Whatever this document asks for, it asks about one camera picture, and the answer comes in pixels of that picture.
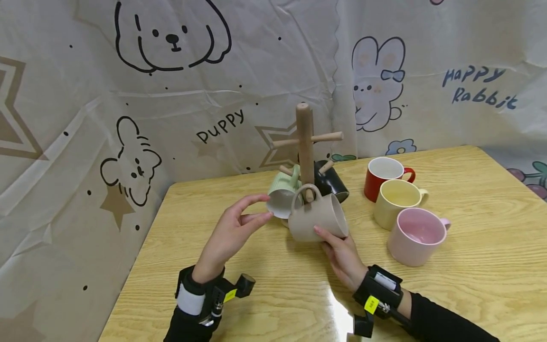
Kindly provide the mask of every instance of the rabbit bow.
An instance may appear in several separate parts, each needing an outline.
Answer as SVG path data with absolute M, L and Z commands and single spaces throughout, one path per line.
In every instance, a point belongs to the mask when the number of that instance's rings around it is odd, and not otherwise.
M 404 70 L 397 70 L 397 71 L 382 70 L 380 77 L 382 78 L 382 80 L 393 79 L 395 82 L 401 83 L 403 79 L 405 78 L 405 71 Z

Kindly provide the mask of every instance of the wrist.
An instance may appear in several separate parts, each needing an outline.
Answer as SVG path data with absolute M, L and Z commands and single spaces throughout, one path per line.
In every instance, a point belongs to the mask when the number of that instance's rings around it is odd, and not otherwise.
M 369 271 L 369 268 L 366 267 L 364 264 L 361 264 L 361 266 L 355 270 L 352 276 L 352 288 L 350 290 L 354 293 L 357 291 L 359 286 L 361 286 L 361 283 L 365 279 L 366 273 Z
M 224 265 L 206 265 L 198 261 L 192 271 L 192 280 L 198 284 L 205 284 L 218 277 Z

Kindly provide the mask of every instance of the cloth backdrop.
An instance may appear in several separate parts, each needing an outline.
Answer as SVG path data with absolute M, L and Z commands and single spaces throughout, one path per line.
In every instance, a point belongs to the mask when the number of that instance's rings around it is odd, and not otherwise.
M 0 336 L 98 338 L 173 182 L 483 147 L 547 198 L 534 0 L 2 0 Z

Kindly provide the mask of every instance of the cartoon grapes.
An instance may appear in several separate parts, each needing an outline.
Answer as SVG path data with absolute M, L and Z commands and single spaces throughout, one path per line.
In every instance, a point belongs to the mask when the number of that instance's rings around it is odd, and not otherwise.
M 513 176 L 515 176 L 516 179 L 521 182 L 524 182 L 529 178 L 539 178 L 538 184 L 528 184 L 526 186 L 541 199 L 545 200 L 547 199 L 547 189 L 545 188 L 545 183 L 547 181 L 547 165 L 545 163 L 542 163 L 541 161 L 534 161 L 532 163 L 532 166 L 534 167 L 534 169 L 536 169 L 537 172 L 524 173 L 519 169 L 507 169 L 507 171 L 509 171 Z

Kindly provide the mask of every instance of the pink mug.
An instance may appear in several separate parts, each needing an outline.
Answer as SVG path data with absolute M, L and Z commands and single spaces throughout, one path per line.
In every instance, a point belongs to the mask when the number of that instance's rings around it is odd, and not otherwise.
M 389 238 L 387 249 L 403 265 L 422 266 L 446 239 L 452 223 L 422 208 L 401 210 Z

